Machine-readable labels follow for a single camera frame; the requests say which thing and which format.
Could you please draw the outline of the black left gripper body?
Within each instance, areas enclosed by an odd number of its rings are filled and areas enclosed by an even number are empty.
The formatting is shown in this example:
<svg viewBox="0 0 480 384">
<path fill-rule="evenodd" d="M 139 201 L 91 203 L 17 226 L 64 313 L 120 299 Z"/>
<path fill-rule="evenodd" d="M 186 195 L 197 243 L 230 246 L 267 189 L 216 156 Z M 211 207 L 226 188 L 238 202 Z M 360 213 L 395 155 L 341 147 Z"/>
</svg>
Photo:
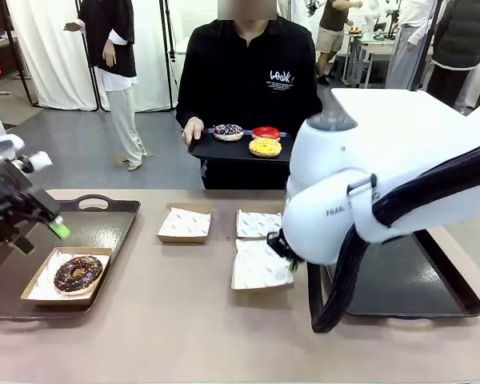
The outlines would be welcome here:
<svg viewBox="0 0 480 384">
<path fill-rule="evenodd" d="M 44 223 L 39 191 L 11 161 L 0 160 L 0 243 L 13 242 L 24 222 Z"/>
</svg>

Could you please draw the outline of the person right hand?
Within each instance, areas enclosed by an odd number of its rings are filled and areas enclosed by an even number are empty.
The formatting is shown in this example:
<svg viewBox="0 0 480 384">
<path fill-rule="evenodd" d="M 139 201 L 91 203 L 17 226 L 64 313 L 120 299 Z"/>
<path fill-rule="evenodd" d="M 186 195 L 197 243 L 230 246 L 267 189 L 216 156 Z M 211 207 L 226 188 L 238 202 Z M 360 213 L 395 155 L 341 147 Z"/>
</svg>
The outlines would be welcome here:
<svg viewBox="0 0 480 384">
<path fill-rule="evenodd" d="M 187 121 L 185 128 L 182 132 L 183 142 L 189 146 L 192 141 L 197 141 L 200 139 L 202 132 L 204 130 L 204 123 L 200 118 L 192 117 Z"/>
</svg>

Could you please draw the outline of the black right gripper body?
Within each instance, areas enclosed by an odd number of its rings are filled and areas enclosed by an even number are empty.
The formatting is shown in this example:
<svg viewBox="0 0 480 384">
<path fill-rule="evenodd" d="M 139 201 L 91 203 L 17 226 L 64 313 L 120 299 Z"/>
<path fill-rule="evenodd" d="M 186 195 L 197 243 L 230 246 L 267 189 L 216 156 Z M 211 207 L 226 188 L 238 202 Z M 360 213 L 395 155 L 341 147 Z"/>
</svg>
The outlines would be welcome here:
<svg viewBox="0 0 480 384">
<path fill-rule="evenodd" d="M 269 232 L 266 236 L 266 242 L 279 257 L 284 258 L 290 263 L 303 263 L 303 259 L 300 258 L 289 246 L 283 233 L 283 229 Z"/>
</svg>

